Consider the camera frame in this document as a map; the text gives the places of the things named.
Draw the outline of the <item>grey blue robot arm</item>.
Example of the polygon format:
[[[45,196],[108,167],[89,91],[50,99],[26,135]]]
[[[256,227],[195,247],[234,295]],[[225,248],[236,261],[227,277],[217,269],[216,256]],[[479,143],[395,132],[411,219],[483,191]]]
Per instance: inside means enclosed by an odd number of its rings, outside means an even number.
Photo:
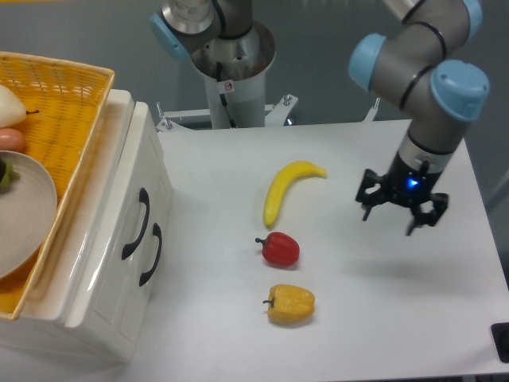
[[[410,210],[410,228],[434,226],[449,198],[434,186],[490,91],[487,76],[450,54],[483,21],[478,1],[389,1],[403,30],[367,35],[348,75],[406,113],[410,125],[389,170],[364,172],[356,200],[365,212],[391,203]],[[214,128],[264,127],[265,75],[274,61],[271,32],[249,1],[170,1],[150,18],[153,35],[177,60],[190,60],[206,86]]]

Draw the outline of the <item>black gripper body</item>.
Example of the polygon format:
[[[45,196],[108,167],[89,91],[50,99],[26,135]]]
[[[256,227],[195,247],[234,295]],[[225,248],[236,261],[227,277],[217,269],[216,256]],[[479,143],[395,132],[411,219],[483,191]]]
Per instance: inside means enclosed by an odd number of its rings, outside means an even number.
[[[375,192],[376,202],[378,205],[390,202],[418,211],[422,204],[430,201],[432,212],[443,214],[448,208],[448,195],[433,192],[441,175],[442,172],[431,171],[429,159],[411,166],[397,153],[379,183],[380,188]]]

